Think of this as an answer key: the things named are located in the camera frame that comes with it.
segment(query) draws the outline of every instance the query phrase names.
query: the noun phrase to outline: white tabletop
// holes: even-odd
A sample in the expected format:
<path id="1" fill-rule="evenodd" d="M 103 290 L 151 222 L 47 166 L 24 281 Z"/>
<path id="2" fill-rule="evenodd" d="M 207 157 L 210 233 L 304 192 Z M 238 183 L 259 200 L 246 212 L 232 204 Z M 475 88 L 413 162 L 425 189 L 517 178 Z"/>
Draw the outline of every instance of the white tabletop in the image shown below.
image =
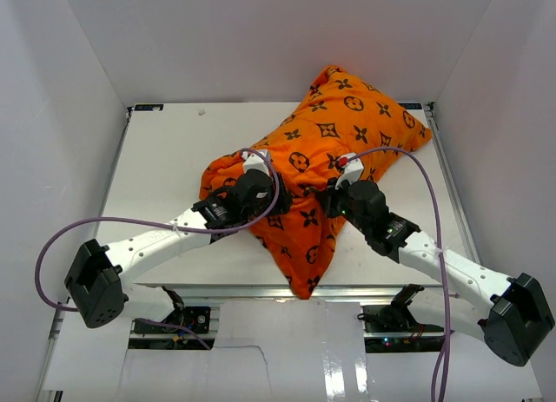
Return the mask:
<path id="1" fill-rule="evenodd" d="M 273 130 L 295 102 L 165 104 L 161 111 L 135 111 L 122 145 L 104 215 L 169 221 L 198 201 L 203 170 L 217 157 L 247 147 Z M 427 125 L 422 110 L 411 110 Z M 416 153 L 436 191 L 446 247 L 465 254 L 435 146 Z M 435 236 L 433 208 L 417 167 L 399 159 L 380 180 L 390 209 Z M 103 223 L 101 244 L 145 231 Z M 171 285 L 287 285 L 271 255 L 242 232 L 169 260 L 137 279 Z M 436 285 L 425 274 L 381 257 L 347 224 L 321 286 Z"/>

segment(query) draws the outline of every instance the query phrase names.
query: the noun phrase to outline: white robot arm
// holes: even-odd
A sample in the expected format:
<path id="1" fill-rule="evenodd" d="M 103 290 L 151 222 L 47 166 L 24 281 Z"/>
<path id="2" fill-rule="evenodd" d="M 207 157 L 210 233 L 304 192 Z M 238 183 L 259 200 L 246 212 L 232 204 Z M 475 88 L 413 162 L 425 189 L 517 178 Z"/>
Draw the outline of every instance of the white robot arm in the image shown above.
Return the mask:
<path id="1" fill-rule="evenodd" d="M 226 235 L 207 235 L 205 230 L 232 228 L 233 232 L 233 227 L 268 207 L 274 187 L 264 161 L 256 155 L 245 155 L 244 160 L 245 173 L 235 186 L 225 196 L 214 192 L 175 217 L 169 223 L 174 230 L 151 230 L 105 247 L 92 240 L 80 247 L 65 285 L 88 327 L 103 326 L 116 316 L 162 321 L 182 310 L 175 293 L 133 282 L 164 261 Z M 440 250 L 434 239 L 411 221 L 390 213 L 374 182 L 359 181 L 361 161 L 340 161 L 340 169 L 340 178 L 329 180 L 327 188 L 317 194 L 325 215 L 343 216 L 364 234 L 375 252 L 441 281 Z M 271 213 L 285 214 L 290 205 L 281 183 Z M 178 227 L 198 232 L 184 233 Z M 554 327 L 539 282 L 525 273 L 514 279 L 494 272 L 450 250 L 444 254 L 449 289 L 460 296 L 450 302 L 452 329 L 484 341 L 508 363 L 523 366 Z M 391 307 L 406 320 L 444 326 L 443 297 L 423 287 L 405 287 Z"/>

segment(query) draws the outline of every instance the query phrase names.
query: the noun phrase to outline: white wall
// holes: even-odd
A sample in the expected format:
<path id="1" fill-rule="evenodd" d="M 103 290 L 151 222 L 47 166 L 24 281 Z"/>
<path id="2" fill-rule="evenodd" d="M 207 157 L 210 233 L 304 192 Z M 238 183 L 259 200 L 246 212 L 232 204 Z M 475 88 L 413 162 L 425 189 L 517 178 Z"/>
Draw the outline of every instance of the white wall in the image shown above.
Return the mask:
<path id="1" fill-rule="evenodd" d="M 556 0 L 493 0 L 438 101 L 441 138 L 485 265 L 540 280 L 556 312 Z M 556 401 L 556 332 L 533 357 Z"/>
<path id="2" fill-rule="evenodd" d="M 96 215 L 125 110 L 66 0 L 0 0 L 0 399 L 34 400 L 54 311 L 33 268 L 55 230 Z M 43 283 L 63 276 L 90 228 L 62 240 Z"/>
<path id="3" fill-rule="evenodd" d="M 126 105 L 296 101 L 327 63 L 436 99 L 490 0 L 68 0 Z"/>

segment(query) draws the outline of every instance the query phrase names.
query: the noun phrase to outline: orange pillow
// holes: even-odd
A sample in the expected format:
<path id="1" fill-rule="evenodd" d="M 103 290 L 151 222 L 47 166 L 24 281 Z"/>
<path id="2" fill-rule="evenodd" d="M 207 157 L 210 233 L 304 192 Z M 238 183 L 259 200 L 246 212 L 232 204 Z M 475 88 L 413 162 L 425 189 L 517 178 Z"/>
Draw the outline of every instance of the orange pillow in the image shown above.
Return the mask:
<path id="1" fill-rule="evenodd" d="M 414 151 L 430 139 L 430 130 L 392 98 L 342 68 L 327 66 L 292 115 L 252 146 L 270 152 L 294 199 L 287 214 L 267 217 L 251 232 L 273 255 L 297 296 L 310 297 L 345 222 L 326 218 L 314 197 L 329 178 L 339 176 L 338 157 L 379 146 Z M 378 181 L 398 157 L 398 152 L 362 157 L 361 178 Z M 202 175 L 200 198 L 234 183 L 243 173 L 242 163 L 237 152 L 213 161 Z"/>

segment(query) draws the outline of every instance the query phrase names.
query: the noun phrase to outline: wire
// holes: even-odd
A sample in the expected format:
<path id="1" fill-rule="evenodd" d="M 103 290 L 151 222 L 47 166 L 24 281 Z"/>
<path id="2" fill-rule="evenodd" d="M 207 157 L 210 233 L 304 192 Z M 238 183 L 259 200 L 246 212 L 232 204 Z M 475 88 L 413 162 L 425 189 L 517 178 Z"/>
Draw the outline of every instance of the wire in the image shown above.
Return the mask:
<path id="1" fill-rule="evenodd" d="M 433 183 L 431 182 L 430 178 L 428 177 L 427 171 L 420 163 L 420 161 L 411 153 L 404 150 L 403 148 L 390 148 L 390 147 L 383 147 L 383 148 L 371 148 L 365 152 L 359 153 L 355 156 L 352 156 L 347 159 L 347 162 L 354 161 L 355 159 L 359 159 L 364 155 L 369 155 L 374 152 L 399 152 L 403 153 L 404 155 L 408 156 L 419 168 L 420 172 L 422 173 L 423 177 L 425 178 L 425 182 L 427 183 L 428 191 L 431 195 L 431 200 L 433 202 L 433 209 L 434 209 L 434 222 L 436 223 L 436 247 L 440 250 L 439 252 L 439 259 L 440 259 L 440 277 L 442 280 L 442 292 L 444 295 L 444 345 L 438 355 L 436 360 L 436 365 L 434 366 L 433 371 L 433 381 L 431 384 L 431 400 L 436 402 L 436 377 L 438 376 L 438 372 L 440 370 L 440 363 L 442 363 L 442 379 L 440 381 L 440 391 L 439 391 L 439 402 L 444 401 L 444 397 L 446 395 L 446 386 L 447 386 L 447 378 L 448 378 L 448 370 L 450 365 L 450 332 L 452 331 L 452 322 L 450 317 L 450 295 L 448 292 L 448 279 L 447 279 L 447 272 L 446 272 L 446 262 L 444 260 L 444 253 L 442 253 L 442 232 L 440 230 L 440 211 L 438 209 L 438 201 L 436 200 L 436 194 L 434 193 Z"/>
<path id="2" fill-rule="evenodd" d="M 418 339 L 420 339 L 423 336 L 424 332 L 425 332 L 425 325 L 423 324 L 422 326 L 420 326 L 419 333 L 417 334 L 416 337 L 414 337 L 413 341 L 417 341 Z"/>
<path id="3" fill-rule="evenodd" d="M 207 350 L 210 350 L 210 347 L 205 342 L 205 340 L 202 339 L 201 337 L 199 337 L 196 333 L 193 332 L 193 330 L 190 330 L 186 326 L 178 326 L 176 324 L 166 324 L 165 322 L 157 322 L 157 321 L 153 321 L 153 320 L 146 320 L 144 318 L 138 318 L 137 320 L 139 320 L 141 322 L 144 322 L 145 324 L 150 324 L 152 326 L 161 326 L 163 328 L 174 328 L 176 330 L 182 330 L 184 333 L 191 334 L 193 337 L 195 337 L 195 339 L 197 341 L 199 341 L 202 344 L 203 347 L 205 347 Z"/>
<path id="4" fill-rule="evenodd" d="M 93 218 L 86 218 L 84 220 L 79 220 L 79 221 L 73 222 L 73 223 L 67 225 L 66 227 L 62 228 L 60 231 L 55 233 L 52 237 L 50 237 L 49 240 L 44 244 L 43 248 L 41 249 L 41 252 L 39 253 L 38 257 L 36 258 L 35 289 L 36 289 L 36 292 L 38 293 L 38 296 L 41 298 L 41 300 L 43 300 L 43 302 L 46 305 L 51 306 L 51 307 L 53 307 L 53 308 L 55 308 L 59 311 L 67 311 L 67 312 L 71 312 L 71 313 L 76 313 L 76 312 L 79 311 L 77 308 L 74 308 L 74 307 L 71 307 L 71 306 L 64 306 L 62 304 L 56 303 L 53 300 L 51 300 L 49 297 L 46 296 L 46 293 L 44 293 L 43 285 L 41 284 L 41 267 L 43 266 L 44 256 L 46 255 L 46 253 L 49 251 L 50 247 L 52 246 L 52 244 L 54 244 L 54 242 L 56 240 L 58 240 L 64 234 L 66 234 L 67 232 L 69 232 L 70 230 L 72 230 L 76 227 L 80 227 L 80 226 L 83 226 L 85 224 L 90 224 L 92 222 L 122 222 L 122 223 L 127 223 L 127 224 L 136 224 L 136 225 L 139 225 L 139 226 L 161 228 L 161 229 L 170 230 L 170 231 L 177 229 L 178 231 L 182 231 L 184 233 L 234 234 L 234 233 L 237 233 L 240 230 L 243 230 L 245 228 L 249 228 L 249 227 L 253 226 L 254 224 L 256 224 L 257 222 L 259 222 L 260 220 L 262 220 L 264 217 L 266 217 L 268 215 L 268 213 L 270 213 L 270 211 L 272 211 L 272 208 L 274 208 L 274 206 L 276 205 L 276 202 L 278 202 L 278 196 L 279 196 L 279 193 L 280 193 L 280 179 L 278 178 L 278 174 L 276 173 L 276 169 L 273 166 L 273 164 L 270 162 L 269 159 L 267 159 L 259 151 L 254 150 L 252 148 L 242 148 L 239 152 L 240 153 L 248 152 L 248 153 L 252 153 L 254 155 L 259 156 L 265 162 L 265 164 L 267 165 L 268 170 L 270 170 L 270 173 L 272 174 L 272 177 L 275 181 L 275 194 L 272 198 L 272 201 L 270 202 L 270 205 L 268 205 L 268 208 L 265 209 L 259 216 L 254 218 L 252 221 L 247 222 L 247 223 L 245 223 L 241 226 L 238 226 L 238 227 L 219 228 L 219 229 L 176 227 L 176 226 L 171 225 L 171 224 L 163 224 L 163 223 L 160 223 L 160 222 L 136 220 L 136 219 L 133 219 L 133 218 L 122 218 L 122 217 L 93 217 Z M 154 325 L 153 324 L 154 322 L 155 321 L 150 321 L 150 322 L 147 322 L 147 324 Z M 157 325 L 158 326 L 170 327 L 170 328 L 178 328 L 178 329 L 182 329 L 182 330 L 183 330 L 183 328 L 187 328 L 187 327 L 175 326 L 173 324 L 163 324 L 163 323 L 157 323 Z M 198 335 L 196 335 L 193 332 L 191 332 L 191 334 L 196 339 L 198 339 L 201 342 L 201 344 L 203 344 L 205 347 L 209 348 L 207 346 L 207 344 L 204 341 L 202 341 L 201 338 Z"/>

